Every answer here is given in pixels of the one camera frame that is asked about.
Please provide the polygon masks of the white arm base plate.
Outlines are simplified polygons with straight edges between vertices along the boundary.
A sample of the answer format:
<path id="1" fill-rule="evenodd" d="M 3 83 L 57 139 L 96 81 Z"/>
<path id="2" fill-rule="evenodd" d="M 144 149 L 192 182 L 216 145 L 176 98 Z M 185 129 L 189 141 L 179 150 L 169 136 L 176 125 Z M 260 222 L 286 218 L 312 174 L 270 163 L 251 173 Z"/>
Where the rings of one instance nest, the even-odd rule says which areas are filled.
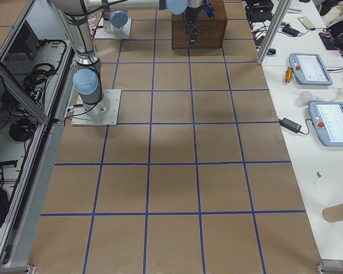
<path id="1" fill-rule="evenodd" d="M 80 95 L 77 104 L 82 104 L 74 110 L 71 120 L 72 126 L 116 126 L 118 121 L 119 104 L 121 101 L 121 90 L 102 90 L 102 100 L 89 112 L 90 105 L 83 104 Z"/>
<path id="2" fill-rule="evenodd" d="M 109 22 L 106 22 L 106 27 L 103 27 L 103 19 L 101 19 L 97 26 L 94 39 L 98 39 L 98 40 L 130 39 L 131 23 L 132 23 L 132 19 L 128 18 L 127 23 L 120 28 L 116 28 Z"/>

